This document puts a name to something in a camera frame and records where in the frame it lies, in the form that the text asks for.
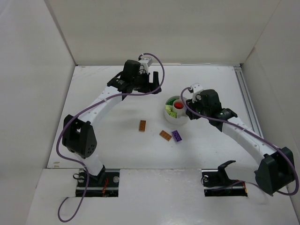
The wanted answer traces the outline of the pale yellow small brick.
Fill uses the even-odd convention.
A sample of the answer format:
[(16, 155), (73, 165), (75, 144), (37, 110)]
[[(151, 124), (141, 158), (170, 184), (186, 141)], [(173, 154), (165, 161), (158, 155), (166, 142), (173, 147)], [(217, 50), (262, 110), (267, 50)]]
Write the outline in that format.
[(167, 112), (171, 112), (172, 111), (172, 106), (171, 105), (165, 105), (165, 110)]

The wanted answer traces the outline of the red 2x4 brick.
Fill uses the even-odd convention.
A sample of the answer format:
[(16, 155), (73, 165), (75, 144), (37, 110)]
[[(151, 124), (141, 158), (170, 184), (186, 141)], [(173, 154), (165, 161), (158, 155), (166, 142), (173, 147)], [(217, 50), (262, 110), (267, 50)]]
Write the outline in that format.
[(175, 102), (173, 104), (173, 106), (176, 108), (176, 109), (182, 109), (184, 107), (183, 103), (182, 102)]

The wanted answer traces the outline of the lime green 2x4 brick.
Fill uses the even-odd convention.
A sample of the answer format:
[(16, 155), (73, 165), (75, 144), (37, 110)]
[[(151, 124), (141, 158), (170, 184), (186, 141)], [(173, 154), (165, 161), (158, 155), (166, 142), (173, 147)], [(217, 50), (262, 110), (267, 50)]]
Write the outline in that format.
[(170, 116), (173, 117), (173, 118), (177, 118), (177, 113), (171, 112), (171, 113), (170, 113)]

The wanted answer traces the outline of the orange 2x4 brick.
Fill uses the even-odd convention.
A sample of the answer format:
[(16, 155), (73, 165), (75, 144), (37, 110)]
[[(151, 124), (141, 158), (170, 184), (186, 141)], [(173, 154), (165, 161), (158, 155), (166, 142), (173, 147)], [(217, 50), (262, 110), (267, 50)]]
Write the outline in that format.
[(145, 120), (140, 120), (139, 131), (144, 132), (145, 128), (146, 128), (146, 121)]
[(172, 138), (172, 136), (164, 130), (162, 130), (159, 135), (167, 141), (170, 141)]

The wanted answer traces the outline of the purple 2x4 brick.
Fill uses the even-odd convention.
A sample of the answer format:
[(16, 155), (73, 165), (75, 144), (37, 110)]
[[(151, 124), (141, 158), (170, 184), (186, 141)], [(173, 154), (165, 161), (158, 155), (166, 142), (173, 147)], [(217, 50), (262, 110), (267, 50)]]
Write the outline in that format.
[(182, 141), (182, 138), (181, 138), (181, 136), (180, 136), (180, 134), (179, 134), (179, 132), (177, 130), (172, 131), (172, 136), (173, 136), (175, 142), (178, 143), (178, 142)]

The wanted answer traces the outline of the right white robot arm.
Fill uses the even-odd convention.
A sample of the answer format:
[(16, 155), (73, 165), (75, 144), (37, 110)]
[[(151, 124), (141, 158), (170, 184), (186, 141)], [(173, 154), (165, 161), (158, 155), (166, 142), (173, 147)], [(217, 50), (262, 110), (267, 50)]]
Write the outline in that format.
[(239, 144), (258, 164), (254, 172), (257, 186), (269, 195), (281, 193), (281, 188), (295, 183), (292, 192), (285, 195), (296, 195), (300, 181), (295, 169), (293, 152), (279, 148), (257, 135), (229, 108), (223, 108), (218, 93), (213, 89), (205, 90), (199, 84), (187, 87), (193, 96), (184, 101), (186, 115), (190, 120), (199, 118), (208, 122), (223, 134)]

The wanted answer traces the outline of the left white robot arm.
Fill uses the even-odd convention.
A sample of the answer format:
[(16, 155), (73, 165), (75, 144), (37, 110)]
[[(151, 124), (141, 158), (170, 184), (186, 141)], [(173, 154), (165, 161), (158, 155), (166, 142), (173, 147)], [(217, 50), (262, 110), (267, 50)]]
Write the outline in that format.
[(79, 116), (68, 115), (64, 119), (62, 145), (72, 152), (88, 172), (87, 178), (101, 183), (105, 176), (105, 166), (97, 153), (97, 138), (94, 128), (100, 120), (125, 97), (136, 91), (139, 96), (161, 92), (158, 72), (150, 81), (151, 57), (127, 60), (123, 70), (112, 78), (97, 99)]

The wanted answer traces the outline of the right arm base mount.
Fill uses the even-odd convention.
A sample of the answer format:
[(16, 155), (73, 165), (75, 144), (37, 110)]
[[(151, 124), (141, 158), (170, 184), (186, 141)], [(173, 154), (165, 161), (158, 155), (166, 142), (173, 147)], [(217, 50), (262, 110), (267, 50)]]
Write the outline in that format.
[(228, 165), (235, 162), (235, 160), (229, 160), (219, 165), (217, 169), (201, 170), (201, 183), (205, 197), (248, 196), (245, 182), (230, 179), (225, 171)]

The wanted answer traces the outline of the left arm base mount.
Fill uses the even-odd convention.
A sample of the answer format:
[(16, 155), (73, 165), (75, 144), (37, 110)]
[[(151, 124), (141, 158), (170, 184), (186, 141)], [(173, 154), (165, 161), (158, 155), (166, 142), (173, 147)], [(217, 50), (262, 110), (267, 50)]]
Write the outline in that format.
[[(82, 197), (87, 184), (86, 171), (80, 169), (73, 174), (73, 179), (76, 180), (75, 196)], [(119, 182), (120, 169), (106, 169), (99, 179), (91, 175), (85, 197), (118, 197)]]

